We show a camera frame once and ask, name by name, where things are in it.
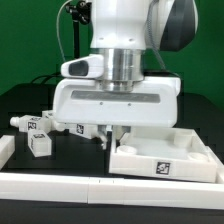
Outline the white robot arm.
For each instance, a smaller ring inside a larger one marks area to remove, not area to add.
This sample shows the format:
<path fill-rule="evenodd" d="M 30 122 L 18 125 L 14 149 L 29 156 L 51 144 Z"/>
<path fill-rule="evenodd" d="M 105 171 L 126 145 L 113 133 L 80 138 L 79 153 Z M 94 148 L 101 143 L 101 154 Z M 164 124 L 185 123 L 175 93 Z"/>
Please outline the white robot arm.
<path fill-rule="evenodd" d="M 146 77 L 142 56 L 179 51 L 194 38 L 194 0 L 85 0 L 93 28 L 91 54 L 61 66 L 53 118 L 57 130 L 96 127 L 172 127 L 177 122 L 178 77 Z"/>

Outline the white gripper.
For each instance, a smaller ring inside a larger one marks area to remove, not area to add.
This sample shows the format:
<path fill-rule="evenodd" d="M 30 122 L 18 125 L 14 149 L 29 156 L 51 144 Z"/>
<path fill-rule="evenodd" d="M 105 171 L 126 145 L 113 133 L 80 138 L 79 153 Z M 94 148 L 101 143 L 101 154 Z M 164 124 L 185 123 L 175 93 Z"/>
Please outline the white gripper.
<path fill-rule="evenodd" d="M 97 80 L 64 79 L 55 90 L 53 114 L 60 123 L 99 125 L 105 150 L 111 125 L 113 140 L 120 144 L 130 136 L 130 126 L 174 126 L 180 86 L 177 77 L 146 77 L 131 92 L 107 92 Z"/>

